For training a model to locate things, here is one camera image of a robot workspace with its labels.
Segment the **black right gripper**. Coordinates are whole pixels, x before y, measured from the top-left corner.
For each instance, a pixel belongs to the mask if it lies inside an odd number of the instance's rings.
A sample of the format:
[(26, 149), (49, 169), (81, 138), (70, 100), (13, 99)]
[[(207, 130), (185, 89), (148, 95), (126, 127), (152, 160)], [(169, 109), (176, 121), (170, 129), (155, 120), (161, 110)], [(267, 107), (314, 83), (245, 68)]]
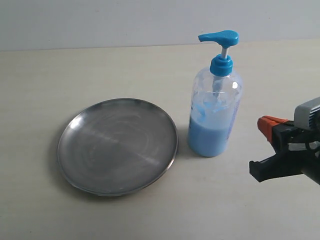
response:
[(249, 162), (249, 173), (258, 181), (305, 175), (320, 183), (320, 131), (294, 126), (292, 120), (264, 115), (257, 120), (258, 130), (275, 154)]

